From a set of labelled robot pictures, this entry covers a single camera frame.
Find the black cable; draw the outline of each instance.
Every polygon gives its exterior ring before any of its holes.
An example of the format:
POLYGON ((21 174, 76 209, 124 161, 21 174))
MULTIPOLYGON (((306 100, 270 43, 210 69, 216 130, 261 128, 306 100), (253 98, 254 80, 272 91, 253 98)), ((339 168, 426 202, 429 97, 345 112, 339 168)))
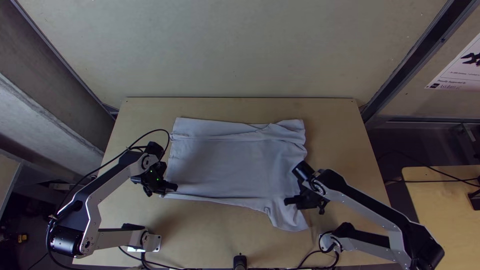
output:
POLYGON ((146 270, 151 270, 146 264, 145 264, 145 252, 142 252, 141 253, 141 265, 143 265, 143 268, 145 268, 146 270))
POLYGON ((125 152, 127 152, 128 149, 125 149, 124 151, 122 151, 120 154, 118 154, 116 157, 110 159, 110 161, 108 161, 107 163, 103 164, 102 166, 96 168, 95 170, 92 170, 91 172, 87 173, 84 177, 82 177, 80 180, 78 180, 72 188, 70 188, 70 190, 66 193, 66 195, 63 197, 63 199, 61 200, 61 203, 60 205, 58 206, 58 208, 56 209, 56 213, 59 212, 59 210, 62 208, 62 205, 64 204, 65 200, 69 197, 70 193, 72 193, 72 191, 78 187, 78 185, 80 185, 80 183, 87 177, 89 177, 90 175, 92 175, 93 173, 95 173, 96 171, 99 171, 101 169, 103 169, 105 166, 107 166, 108 164, 112 163, 114 160, 118 159, 121 155, 123 155, 125 152))
POLYGON ((145 136, 151 134, 151 133, 154 133, 154 132, 157 132, 157 131, 162 131, 162 132, 165 132, 166 133, 166 136, 168 138, 168 141, 166 142, 166 146, 163 150, 163 153, 161 154, 161 157, 160 159, 162 159, 165 155, 165 152, 167 151, 167 149, 169 148, 169 145, 170 145, 170 133, 168 131, 166 131, 165 129, 163 128, 158 128, 158 129, 154 129, 152 131, 149 131, 145 134, 143 134, 140 138, 136 139, 132 144, 130 144, 130 146, 128 147, 129 149, 132 148, 136 143, 138 143, 138 141, 140 141, 141 139, 143 139, 145 136))
MULTIPOLYGON (((123 150, 120 154, 118 154, 117 156, 115 156, 114 158, 110 159, 110 161, 108 161, 107 163, 103 164, 102 166, 96 168, 95 170, 87 173, 85 176, 83 176, 80 180, 78 180, 76 182, 75 185, 73 185, 73 187, 67 192, 67 194, 65 195, 65 197, 63 198, 63 200, 61 201, 60 205, 58 206, 56 212, 55 212, 55 215, 59 212, 59 210, 62 208, 62 205, 64 204, 65 200, 68 198, 68 196, 70 195, 70 193, 72 193, 72 191, 85 179, 87 178, 88 176, 90 176, 91 174, 101 170, 102 168, 104 168, 105 166, 107 166, 108 164, 112 163, 113 161, 115 161, 116 159, 118 159, 120 156, 122 156, 125 152, 129 151, 130 149, 132 149, 132 147, 134 147, 134 145, 140 141, 142 138, 144 138, 145 136, 151 134, 151 133, 154 133, 154 132, 157 132, 157 131, 163 131, 167 134, 168 136, 168 141, 167 141, 167 144, 166 144, 166 147, 164 148, 163 150, 163 153, 160 157, 160 160, 162 159, 162 157, 165 155, 165 152, 167 151, 169 145, 170 145, 170 133, 168 131, 166 131, 165 129, 162 129, 162 128, 159 128, 159 129, 154 129, 152 131, 149 131, 145 134, 143 134, 141 137, 139 137, 138 139, 136 139, 132 144, 130 144, 129 147, 127 147, 127 149, 123 150)), ((50 222, 48 222, 48 227, 47 227, 47 231, 46 231, 46 237, 45 237, 45 245, 46 245, 46 255, 48 255, 50 257, 50 259, 55 263, 57 264, 58 266, 62 267, 62 268, 65 268, 65 269, 68 269, 68 270, 83 270, 83 269, 79 269, 79 268, 74 268, 74 267, 70 267, 70 266, 66 266, 66 265, 63 265, 61 264, 60 262, 58 262, 53 254, 52 254, 52 251, 50 250, 50 232, 52 231, 52 229, 55 227, 55 224, 56 224, 56 218, 52 218, 50 220, 50 222)), ((175 268, 175 267, 170 267, 172 269, 175 269, 175 270, 180 270, 179 268, 175 268)))
POLYGON ((318 237, 318 250, 314 250, 310 253, 308 253, 302 260, 301 262, 298 264, 298 266, 294 269, 291 269, 291 270, 302 270, 302 269, 312 269, 312 270, 325 270, 325 269, 334 269, 335 266, 337 266, 337 263, 339 262, 339 259, 340 259, 340 254, 335 251, 335 261, 330 265, 330 266, 317 266, 317 267, 302 267, 305 263, 305 261, 313 254, 315 253, 323 253, 323 254, 327 254, 327 253, 330 253, 331 251, 333 251, 334 247, 335 247, 335 244, 332 243, 330 245, 329 248, 327 248, 326 250, 322 250, 322 247, 320 245, 320 241, 322 240, 322 237, 326 234, 331 234, 333 231, 329 230, 329 231, 326 231, 322 234, 320 234, 320 237, 318 237))
POLYGON ((133 255, 130 255, 128 254, 122 247, 118 247, 118 249, 125 255, 127 255, 128 257, 132 258, 132 259, 135 259, 137 261, 141 261, 142 263, 147 263, 147 264, 151 264, 151 265, 155 265, 155 266, 160 266, 160 267, 164 267, 164 268, 169 268, 169 269, 174 269, 174 270, 190 270, 191 268, 177 268, 177 267, 173 267, 173 266, 168 266, 168 265, 164 265, 164 264, 161 264, 161 263, 157 263, 157 262, 153 262, 153 261, 149 261, 149 260, 146 260, 145 259, 145 256, 143 256, 143 259, 142 258, 137 258, 133 255))
POLYGON ((34 266, 36 266, 39 262, 41 262, 48 254, 45 253, 45 255, 43 255, 40 259, 38 259, 34 264, 32 264, 29 268, 27 268, 26 270, 30 270, 32 269, 34 266))
POLYGON ((335 261, 329 265, 329 266, 306 266, 306 267, 303 267, 305 261, 310 257, 310 255, 312 254, 315 254, 315 253, 324 253, 322 250, 315 250, 315 251, 312 251, 310 253, 308 253, 305 258, 303 258, 303 260, 300 262, 300 264, 292 269, 292 270, 302 270, 302 269, 312 269, 312 270, 326 270, 326 269, 333 269, 335 266, 337 266, 337 263, 339 262, 339 259, 340 259, 340 254, 335 251, 335 261))
POLYGON ((434 172, 437 172, 437 173, 439 173, 439 174, 442 174, 442 175, 444 175, 444 176, 450 177, 450 178, 455 179, 455 180, 432 180, 432 181, 388 180, 388 181, 386 181, 386 182, 405 182, 405 183, 462 182, 462 183, 465 183, 465 184, 467 184, 467 185, 480 188, 480 185, 478 185, 478 184, 473 184, 473 183, 467 182, 467 181, 475 180, 475 179, 477 179, 477 178, 460 179, 460 178, 458 178, 458 177, 455 177, 455 176, 453 176, 453 175, 450 175, 450 174, 448 174, 448 173, 446 173, 446 172, 443 172, 443 171, 441 171, 441 170, 437 170, 437 169, 433 168, 432 166, 429 166, 429 165, 421 162, 420 160, 409 156, 408 154, 406 154, 406 153, 404 153, 404 152, 402 152, 402 151, 393 150, 393 151, 384 153, 384 154, 382 154, 381 156, 379 156, 379 157, 376 159, 376 162, 378 163, 379 160, 383 159, 384 157, 386 157, 386 156, 388 156, 388 155, 390 155, 390 154, 394 154, 394 153, 399 154, 399 155, 402 155, 402 156, 404 156, 404 157, 406 157, 406 158, 408 158, 408 159, 410 159, 410 160, 412 160, 412 161, 414 161, 414 162, 422 165, 423 167, 426 167, 426 168, 428 168, 428 169, 430 169, 430 170, 432 170, 432 171, 434 171, 434 172))

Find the white wall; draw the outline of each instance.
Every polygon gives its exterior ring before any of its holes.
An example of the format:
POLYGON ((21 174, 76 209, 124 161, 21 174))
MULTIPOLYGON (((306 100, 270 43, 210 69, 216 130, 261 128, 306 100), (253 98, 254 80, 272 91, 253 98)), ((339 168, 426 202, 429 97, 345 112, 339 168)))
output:
POLYGON ((93 92, 366 103, 446 0, 18 0, 93 92))

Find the white t-shirt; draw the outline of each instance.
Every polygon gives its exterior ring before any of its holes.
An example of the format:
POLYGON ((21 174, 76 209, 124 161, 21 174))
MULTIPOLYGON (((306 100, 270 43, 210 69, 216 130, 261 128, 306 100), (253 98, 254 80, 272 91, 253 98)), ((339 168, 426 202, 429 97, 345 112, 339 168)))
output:
POLYGON ((308 228, 284 199, 300 189, 292 169, 307 155, 302 120, 244 124, 177 118, 165 179, 178 185, 166 198, 248 207, 287 231, 308 228))

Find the metal frame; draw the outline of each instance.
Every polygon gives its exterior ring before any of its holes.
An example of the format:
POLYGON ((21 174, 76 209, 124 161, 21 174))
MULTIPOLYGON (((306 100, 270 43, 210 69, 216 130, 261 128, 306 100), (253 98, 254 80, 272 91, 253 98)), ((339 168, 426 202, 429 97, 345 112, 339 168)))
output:
POLYGON ((40 30, 40 28, 35 24, 32 18, 25 12, 24 8, 17 2, 17 0, 10 0, 10 2, 16 7, 18 12, 25 18, 28 24, 33 28, 33 30, 38 34, 38 36, 45 42, 45 44, 50 48, 53 54, 60 60, 60 62, 65 66, 65 68, 71 73, 71 75, 80 83, 80 85, 90 94, 90 96, 105 110, 105 112, 110 115, 110 117, 115 120, 115 117, 110 113, 110 111, 104 106, 100 99, 94 94, 94 92, 88 87, 88 85, 80 78, 80 76, 75 72, 75 70, 69 65, 69 63, 63 58, 59 51, 50 43, 50 40, 45 36, 45 34, 40 30))
POLYGON ((379 112, 420 71, 479 4, 479 0, 449 0, 443 6, 400 65, 362 110, 361 117, 367 128, 381 122, 375 120, 379 112))

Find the floor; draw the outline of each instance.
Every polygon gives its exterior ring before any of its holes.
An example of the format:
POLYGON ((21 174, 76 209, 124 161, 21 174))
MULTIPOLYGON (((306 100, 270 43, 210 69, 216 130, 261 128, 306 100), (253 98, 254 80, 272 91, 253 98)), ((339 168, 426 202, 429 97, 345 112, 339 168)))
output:
MULTIPOLYGON (((419 129, 419 128, 383 128, 374 129, 368 133, 370 142, 377 157, 378 166, 384 181, 401 179, 403 167, 421 166, 424 163, 431 166, 478 164, 478 159, 465 151, 465 145, 460 147, 458 134, 449 129, 419 129)), ((404 184, 393 183, 386 185, 386 190, 393 208, 407 215, 412 221, 417 221, 415 209, 410 201, 410 196, 404 184)), ((24 203, 22 198, 17 199, 18 204, 24 203)), ((40 208, 47 211, 43 205, 15 205, 15 209, 40 208)), ((16 252, 18 269, 27 269, 45 253, 44 235, 46 221, 42 215, 19 214, 14 226, 18 232, 27 232, 29 241, 17 245, 16 252)), ((71 266, 69 257, 62 257, 61 262, 71 266)), ((74 266, 79 269, 91 270, 116 270, 119 267, 102 266, 74 266)), ((61 269, 53 264, 50 259, 43 259, 32 270, 61 269)), ((343 266, 337 270, 401 270, 397 264, 343 266)))

